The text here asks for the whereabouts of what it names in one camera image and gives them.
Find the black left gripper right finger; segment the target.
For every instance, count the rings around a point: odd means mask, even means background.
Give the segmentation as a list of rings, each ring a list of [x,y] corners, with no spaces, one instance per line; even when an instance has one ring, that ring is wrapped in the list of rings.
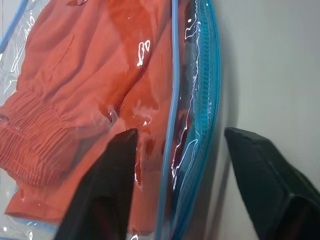
[[[242,200],[260,240],[318,240],[320,193],[269,139],[224,130]]]

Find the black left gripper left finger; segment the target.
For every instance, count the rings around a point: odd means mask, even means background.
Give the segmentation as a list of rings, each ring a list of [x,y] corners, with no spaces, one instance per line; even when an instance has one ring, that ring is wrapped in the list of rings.
[[[138,131],[115,135],[81,179],[56,240],[124,240],[135,180]]]

